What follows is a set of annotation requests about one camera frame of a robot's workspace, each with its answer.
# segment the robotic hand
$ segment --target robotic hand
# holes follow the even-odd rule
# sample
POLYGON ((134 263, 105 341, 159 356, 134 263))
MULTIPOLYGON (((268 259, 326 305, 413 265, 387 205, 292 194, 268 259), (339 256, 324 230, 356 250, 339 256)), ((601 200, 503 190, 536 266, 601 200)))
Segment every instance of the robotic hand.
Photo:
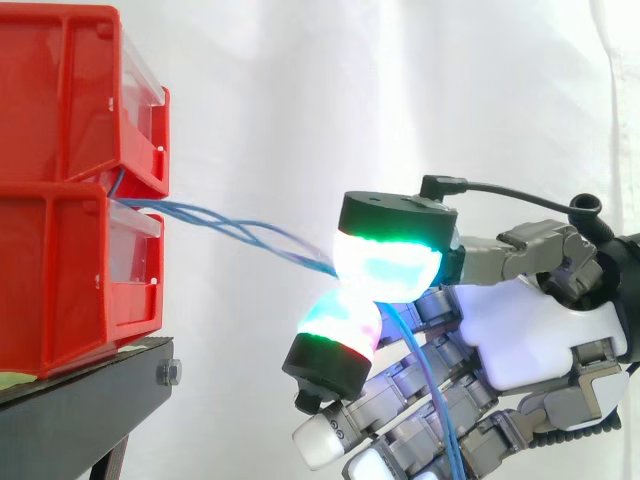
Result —
MULTIPOLYGON (((416 197, 346 195, 342 234, 353 234, 352 227, 369 228, 369 238, 412 231, 410 241, 422 236, 427 245, 446 250, 437 273, 429 278, 437 286, 415 301, 394 306, 414 333, 425 334, 421 349, 446 400, 469 478, 487 476, 524 449, 621 427, 616 407, 640 361, 640 235, 615 238, 596 216, 599 211, 599 201, 589 195, 576 197, 572 207, 561 207, 448 177, 425 177, 416 197), (561 210, 569 214, 570 223, 528 223, 497 240, 458 239, 455 211, 441 202, 444 195, 467 189, 561 210), (632 366, 624 370, 620 363, 632 366), (517 410, 485 417, 499 397, 523 393, 528 395, 517 410)), ((338 256, 336 269, 345 282, 349 274, 341 275, 338 256)), ((383 317, 378 348, 400 338, 383 317)), ((299 368, 294 347, 283 369, 300 384, 297 406, 317 413, 293 439, 312 470, 371 440, 346 463, 345 479, 452 478, 441 423, 413 355, 364 382, 366 372, 363 377, 352 370, 345 376, 344 368, 337 377, 337 370, 308 375, 299 368), (359 384, 356 377, 362 378, 359 384), (335 388, 350 382, 351 392, 335 388), (319 410, 320 401, 327 399, 334 401, 319 410)), ((316 367, 334 368, 332 360, 312 356, 316 367)))

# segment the white fingertip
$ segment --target white fingertip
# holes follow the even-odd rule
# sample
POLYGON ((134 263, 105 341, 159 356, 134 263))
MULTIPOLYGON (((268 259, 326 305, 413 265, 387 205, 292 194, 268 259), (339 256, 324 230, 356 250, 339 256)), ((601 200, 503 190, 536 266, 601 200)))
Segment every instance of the white fingertip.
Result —
POLYGON ((293 443, 311 470, 320 470, 344 455, 340 439, 322 414, 314 415, 300 425, 293 432, 293 443))
POLYGON ((394 480, 395 478, 380 454, 372 449, 365 450, 355 457, 349 464, 348 473, 351 480, 394 480))

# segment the red storage bin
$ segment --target red storage bin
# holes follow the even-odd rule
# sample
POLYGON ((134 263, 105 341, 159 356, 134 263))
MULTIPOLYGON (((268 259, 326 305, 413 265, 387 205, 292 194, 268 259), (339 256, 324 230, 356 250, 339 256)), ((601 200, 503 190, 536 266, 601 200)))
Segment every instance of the red storage bin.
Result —
POLYGON ((99 185, 0 185, 0 371, 46 378, 158 330, 163 242, 99 185))
POLYGON ((107 6, 0 3, 0 181, 169 192, 169 92, 107 6))

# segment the cable connector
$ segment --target cable connector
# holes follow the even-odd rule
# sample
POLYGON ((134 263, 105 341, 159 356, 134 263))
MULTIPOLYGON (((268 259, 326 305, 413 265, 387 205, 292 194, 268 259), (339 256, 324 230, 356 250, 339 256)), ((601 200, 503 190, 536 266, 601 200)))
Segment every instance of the cable connector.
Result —
POLYGON ((445 195, 456 195, 468 190, 466 178, 447 177, 444 175, 425 175, 422 177, 420 196, 436 202, 442 202, 445 195))

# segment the black metal stand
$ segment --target black metal stand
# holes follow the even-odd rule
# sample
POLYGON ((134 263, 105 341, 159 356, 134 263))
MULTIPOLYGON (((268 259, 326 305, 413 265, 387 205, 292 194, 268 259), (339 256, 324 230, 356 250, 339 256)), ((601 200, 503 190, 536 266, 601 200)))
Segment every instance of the black metal stand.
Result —
POLYGON ((129 433, 171 396, 171 338, 51 380, 0 391, 0 479, 117 480, 129 433))

